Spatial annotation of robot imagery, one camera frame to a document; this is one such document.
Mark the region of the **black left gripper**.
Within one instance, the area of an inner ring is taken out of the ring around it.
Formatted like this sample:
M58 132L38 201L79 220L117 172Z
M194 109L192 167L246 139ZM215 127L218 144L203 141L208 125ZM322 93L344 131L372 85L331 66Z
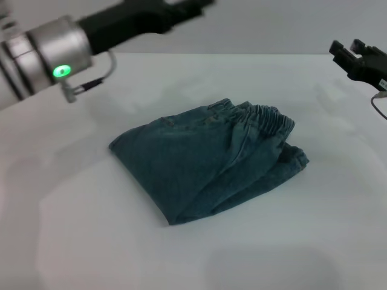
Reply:
M98 55L141 34L165 34L176 25L201 16L215 0L123 1L77 21L93 55Z

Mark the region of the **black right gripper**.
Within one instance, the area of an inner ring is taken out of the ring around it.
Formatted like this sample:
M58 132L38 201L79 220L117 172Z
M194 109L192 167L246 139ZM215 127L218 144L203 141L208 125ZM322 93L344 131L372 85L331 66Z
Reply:
M361 57L357 58L337 40L333 41L329 52L349 79L386 91L386 53L375 46L366 46L360 39L353 40L350 50Z

